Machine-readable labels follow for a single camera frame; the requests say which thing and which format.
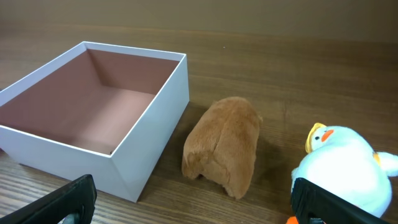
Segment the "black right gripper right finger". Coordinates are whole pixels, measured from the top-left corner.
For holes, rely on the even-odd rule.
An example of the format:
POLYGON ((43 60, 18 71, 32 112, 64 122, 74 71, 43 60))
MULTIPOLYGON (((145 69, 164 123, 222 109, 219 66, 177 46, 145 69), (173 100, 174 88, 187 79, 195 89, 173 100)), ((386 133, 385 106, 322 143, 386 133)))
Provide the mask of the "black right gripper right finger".
POLYGON ((292 182, 291 223, 384 223, 382 215, 392 200, 387 177, 342 177, 292 182))

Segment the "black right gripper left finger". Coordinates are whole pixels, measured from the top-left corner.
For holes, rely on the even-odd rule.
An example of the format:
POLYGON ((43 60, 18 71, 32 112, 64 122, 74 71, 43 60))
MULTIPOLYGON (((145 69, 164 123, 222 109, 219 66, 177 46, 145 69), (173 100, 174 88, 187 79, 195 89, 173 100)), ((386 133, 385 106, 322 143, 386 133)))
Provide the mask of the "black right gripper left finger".
POLYGON ((1 224, 90 224, 97 191, 93 176, 85 174, 44 197, 1 218, 1 224))

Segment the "white plush duck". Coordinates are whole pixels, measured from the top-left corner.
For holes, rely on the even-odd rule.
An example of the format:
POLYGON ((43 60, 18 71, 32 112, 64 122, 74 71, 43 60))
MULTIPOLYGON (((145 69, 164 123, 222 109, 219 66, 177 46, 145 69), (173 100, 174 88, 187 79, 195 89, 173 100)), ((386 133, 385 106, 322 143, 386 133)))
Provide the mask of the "white plush duck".
POLYGON ((382 217, 392 200, 390 177, 397 176, 397 156, 377 152, 355 130, 315 123, 305 141, 307 155, 294 168, 304 178, 360 209, 382 217))

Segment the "brown plush toy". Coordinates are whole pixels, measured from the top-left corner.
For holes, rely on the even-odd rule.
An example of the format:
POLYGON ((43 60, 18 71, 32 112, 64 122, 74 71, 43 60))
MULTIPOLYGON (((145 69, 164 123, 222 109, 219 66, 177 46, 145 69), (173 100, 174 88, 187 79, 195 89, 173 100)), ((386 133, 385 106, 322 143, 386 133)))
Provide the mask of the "brown plush toy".
POLYGON ((251 184, 262 118, 245 98, 214 102, 202 115, 183 146, 182 174, 199 175, 222 185, 241 199, 251 184))

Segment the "white cardboard box pink inside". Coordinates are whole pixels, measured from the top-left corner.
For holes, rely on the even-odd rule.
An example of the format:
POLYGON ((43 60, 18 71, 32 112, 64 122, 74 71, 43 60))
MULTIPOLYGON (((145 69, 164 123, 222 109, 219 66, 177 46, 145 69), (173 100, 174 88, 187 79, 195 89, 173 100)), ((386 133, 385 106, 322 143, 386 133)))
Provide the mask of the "white cardboard box pink inside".
POLYGON ((1 92, 1 149, 136 202, 188 102, 185 54, 84 41, 1 92))

